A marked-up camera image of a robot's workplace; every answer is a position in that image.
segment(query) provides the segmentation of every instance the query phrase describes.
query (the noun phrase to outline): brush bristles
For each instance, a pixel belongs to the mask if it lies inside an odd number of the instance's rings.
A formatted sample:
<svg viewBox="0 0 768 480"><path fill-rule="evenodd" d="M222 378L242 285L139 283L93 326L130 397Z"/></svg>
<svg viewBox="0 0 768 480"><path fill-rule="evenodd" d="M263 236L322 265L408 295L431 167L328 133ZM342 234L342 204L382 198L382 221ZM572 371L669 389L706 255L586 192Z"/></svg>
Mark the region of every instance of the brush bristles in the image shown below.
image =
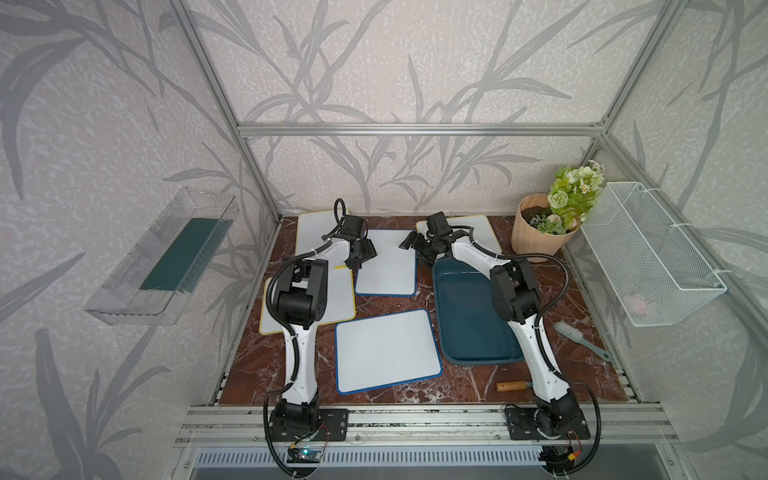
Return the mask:
<svg viewBox="0 0 768 480"><path fill-rule="evenodd" d="M584 334L581 332L581 330L579 330L575 326L568 325L566 322L557 322L554 325L554 329L557 330L563 336L573 340L574 342L577 342L584 338Z"/></svg>

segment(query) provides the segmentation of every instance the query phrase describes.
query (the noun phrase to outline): wall-mounted acrylic box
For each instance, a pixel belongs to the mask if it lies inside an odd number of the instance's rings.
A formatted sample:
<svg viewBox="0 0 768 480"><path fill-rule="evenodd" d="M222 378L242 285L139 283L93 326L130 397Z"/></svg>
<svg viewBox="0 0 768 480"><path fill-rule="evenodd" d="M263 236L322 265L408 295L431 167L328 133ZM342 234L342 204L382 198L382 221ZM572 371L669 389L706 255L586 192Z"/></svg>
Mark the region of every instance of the wall-mounted acrylic box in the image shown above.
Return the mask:
<svg viewBox="0 0 768 480"><path fill-rule="evenodd" d="M635 326L672 325L726 285L643 184L608 182L581 226Z"/></svg>
<svg viewBox="0 0 768 480"><path fill-rule="evenodd" d="M182 188L85 311L110 325L174 325L239 212L234 195Z"/></svg>

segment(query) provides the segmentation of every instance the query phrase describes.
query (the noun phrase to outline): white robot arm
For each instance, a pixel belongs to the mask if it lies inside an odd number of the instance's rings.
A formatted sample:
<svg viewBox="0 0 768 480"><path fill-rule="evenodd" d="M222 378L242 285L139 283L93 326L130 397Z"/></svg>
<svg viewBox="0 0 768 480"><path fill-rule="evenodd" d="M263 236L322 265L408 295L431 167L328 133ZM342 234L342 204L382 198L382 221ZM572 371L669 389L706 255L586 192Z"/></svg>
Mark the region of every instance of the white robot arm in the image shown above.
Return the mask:
<svg viewBox="0 0 768 480"><path fill-rule="evenodd" d="M334 211L338 203L345 212L341 199L336 201ZM285 439L299 439L319 428L315 337L318 322L326 312L328 272L345 264L355 269L375 257L376 248L366 236L363 218L343 214L323 237L323 245L283 261L267 285L266 308L283 327L286 341L285 385L266 395L282 395L269 427L285 435Z"/></svg>
<svg viewBox="0 0 768 480"><path fill-rule="evenodd" d="M541 436L557 439L575 426L581 426L583 413L558 368L541 322L548 306L541 306L541 294L531 264L523 256L509 257L486 250L474 241L472 229L452 227L443 212L427 217L426 223L426 237L411 232L400 247L414 248L418 258L429 266L439 257L452 257L467 263L491 281L494 309L515 333L531 371L538 407L535 428ZM560 260L551 258L563 267L567 284L567 267Z"/></svg>
<svg viewBox="0 0 768 480"><path fill-rule="evenodd" d="M469 237L461 237L454 241L451 245L451 251L453 258L467 263L469 266L485 275L489 280L491 280L491 271L495 267L508 265L512 262L512 260L502 260L496 257L491 257L487 253L483 253L472 245ZM512 332L515 333L515 337L518 339L520 348L523 351L525 362L528 364L528 369L531 370L534 394L539 399L550 401L552 399L560 399L567 395L568 384L563 380L560 380L549 369L547 363L544 361L544 356L538 348L535 329L537 329L541 335L545 353L549 357L550 363L558 372L560 371L557 361L554 359L552 347L547 340L544 324L539 323L538 326L534 326L536 316L536 313L532 313L525 318L522 323L508 321L507 325L509 325L509 327L512 328Z"/></svg>

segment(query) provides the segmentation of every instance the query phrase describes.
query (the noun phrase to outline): soil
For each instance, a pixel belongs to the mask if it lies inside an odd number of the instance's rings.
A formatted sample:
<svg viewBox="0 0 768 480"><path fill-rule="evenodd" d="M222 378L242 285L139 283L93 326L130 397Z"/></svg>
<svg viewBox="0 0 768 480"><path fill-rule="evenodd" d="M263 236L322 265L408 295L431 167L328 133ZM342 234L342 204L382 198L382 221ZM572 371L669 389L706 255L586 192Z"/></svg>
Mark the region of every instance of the soil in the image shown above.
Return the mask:
<svg viewBox="0 0 768 480"><path fill-rule="evenodd" d="M523 216L523 220L525 220L526 223L530 224L531 219L533 219L533 217L535 217L536 215L541 214L541 212L543 212L544 210L545 210L544 207L530 207L520 212L520 214Z"/></svg>

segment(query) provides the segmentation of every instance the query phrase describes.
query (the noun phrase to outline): brown marble surface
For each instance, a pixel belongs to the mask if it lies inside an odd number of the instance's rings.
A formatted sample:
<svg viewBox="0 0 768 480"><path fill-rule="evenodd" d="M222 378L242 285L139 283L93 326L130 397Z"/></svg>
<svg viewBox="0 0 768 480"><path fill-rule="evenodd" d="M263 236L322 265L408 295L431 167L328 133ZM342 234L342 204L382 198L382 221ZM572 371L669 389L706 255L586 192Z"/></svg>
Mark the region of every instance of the brown marble surface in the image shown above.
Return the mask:
<svg viewBox="0 0 768 480"><path fill-rule="evenodd" d="M412 230L420 217L368 217L370 228ZM504 253L512 253L509 238L514 217L489 217L496 237ZM265 279L272 276L280 260L293 255L296 242L296 218L283 221L280 235L266 269ZM552 263L534 265L534 271L541 288L542 301L548 302L559 289L563 273ZM432 271L422 264L417 266L416 295L401 296L356 296L358 319L385 313L398 313L425 308L432 320L437 335L435 301L432 291ZM285 351L283 336L264 336L259 333L261 296L255 307L240 345L237 348L227 384L221 396L222 405L261 405L264 393L283 386L285 380ZM576 326L584 337L603 348L604 344L594 326L590 313L584 304L575 283L571 283L568 295L545 315L543 322L550 339L552 350L561 371L569 379L589 384L598 398L607 402L627 400L618 377L611 364L603 362L586 347L565 339L554 331L553 325L564 320ZM499 366L457 366L441 356L442 375L434 379L421 380L403 385L369 390L368 392L340 395L336 391L336 344L335 325L323 325L317 330L316 373L319 398L323 405L345 403L477 403L477 402L532 402L533 391L496 392L495 383L511 380L531 380L525 362ZM587 402L589 396L583 388L574 388L580 402Z"/></svg>

